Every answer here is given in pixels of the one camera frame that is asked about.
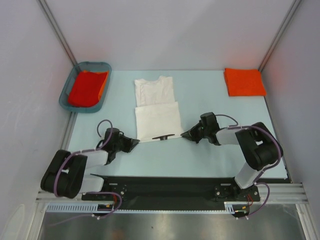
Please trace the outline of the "white printed t shirt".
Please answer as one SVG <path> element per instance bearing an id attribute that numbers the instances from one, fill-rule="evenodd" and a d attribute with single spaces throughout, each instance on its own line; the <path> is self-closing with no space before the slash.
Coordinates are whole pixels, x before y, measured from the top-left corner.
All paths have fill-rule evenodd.
<path id="1" fill-rule="evenodd" d="M 180 138 L 184 132 L 171 76 L 136 79 L 137 139 L 142 143 Z"/>

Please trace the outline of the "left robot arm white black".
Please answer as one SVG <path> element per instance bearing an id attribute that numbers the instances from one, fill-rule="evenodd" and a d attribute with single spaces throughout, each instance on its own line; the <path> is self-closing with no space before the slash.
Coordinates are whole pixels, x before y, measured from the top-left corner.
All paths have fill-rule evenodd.
<path id="1" fill-rule="evenodd" d="M 124 135 L 118 128 L 107 128 L 96 148 L 76 151 L 58 150 L 45 171 L 40 188 L 57 197 L 73 199 L 81 192 L 93 192 L 100 200 L 110 196 L 111 188 L 89 170 L 111 164 L 119 152 L 130 153 L 138 139 Z"/>

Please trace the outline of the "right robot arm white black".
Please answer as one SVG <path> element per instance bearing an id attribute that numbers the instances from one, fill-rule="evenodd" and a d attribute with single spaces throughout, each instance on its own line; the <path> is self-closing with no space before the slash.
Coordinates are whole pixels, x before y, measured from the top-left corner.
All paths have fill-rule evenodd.
<path id="1" fill-rule="evenodd" d="M 199 143 L 207 139 L 215 146 L 238 145 L 242 151 L 245 163 L 234 177 L 236 185 L 230 188 L 231 196 L 242 201 L 265 171 L 276 167 L 283 157 L 283 148 L 262 122 L 241 126 L 236 121 L 234 125 L 221 128 L 213 112 L 200 116 L 199 122 L 180 136 L 189 141 Z"/>

